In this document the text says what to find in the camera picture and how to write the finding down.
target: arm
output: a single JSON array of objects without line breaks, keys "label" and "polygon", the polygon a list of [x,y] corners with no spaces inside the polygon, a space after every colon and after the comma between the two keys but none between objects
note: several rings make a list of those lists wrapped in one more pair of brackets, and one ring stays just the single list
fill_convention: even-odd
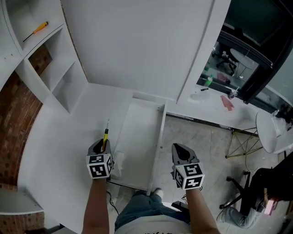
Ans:
[{"label": "arm", "polygon": [[199,189],[186,190],[192,233],[220,234]]},{"label": "arm", "polygon": [[105,179],[96,179],[92,181],[92,187],[83,219],[82,234],[96,233],[109,234]]}]

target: yellow screwdriver handle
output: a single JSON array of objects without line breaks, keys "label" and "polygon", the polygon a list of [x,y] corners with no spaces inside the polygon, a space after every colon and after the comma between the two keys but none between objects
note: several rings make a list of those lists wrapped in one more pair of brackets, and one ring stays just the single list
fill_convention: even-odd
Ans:
[{"label": "yellow screwdriver handle", "polygon": [[39,27],[36,28],[36,30],[33,31],[33,34],[45,28],[48,24],[49,24],[48,21],[46,21],[45,23],[42,23]]}]

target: orange screwdriver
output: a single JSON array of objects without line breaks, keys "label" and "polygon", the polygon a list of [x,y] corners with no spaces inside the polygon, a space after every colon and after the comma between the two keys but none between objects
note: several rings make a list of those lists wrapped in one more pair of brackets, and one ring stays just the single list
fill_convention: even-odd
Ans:
[{"label": "orange screwdriver", "polygon": [[36,32],[42,30],[42,29],[45,28],[48,24],[49,24],[48,21],[46,21],[45,23],[42,23],[39,27],[37,27],[37,28],[33,31],[33,33],[32,33],[31,35],[33,35],[33,34],[35,34]]}]

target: white shirt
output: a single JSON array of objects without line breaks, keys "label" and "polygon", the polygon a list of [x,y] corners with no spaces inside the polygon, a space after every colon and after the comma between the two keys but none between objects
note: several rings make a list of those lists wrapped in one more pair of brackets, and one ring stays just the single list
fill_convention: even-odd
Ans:
[{"label": "white shirt", "polygon": [[190,226],[166,215],[145,216],[121,226],[115,234],[187,234]]}]

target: brick wall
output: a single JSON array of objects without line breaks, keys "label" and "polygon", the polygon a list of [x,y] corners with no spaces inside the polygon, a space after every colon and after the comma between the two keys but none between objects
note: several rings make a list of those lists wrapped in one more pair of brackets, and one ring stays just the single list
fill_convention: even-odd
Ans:
[{"label": "brick wall", "polygon": [[[22,153],[42,103],[14,72],[0,91],[0,188],[17,190]],[[44,213],[0,215],[0,234],[41,229]]]},{"label": "brick wall", "polygon": [[0,183],[17,185],[23,149],[41,106],[14,72],[0,91]]}]

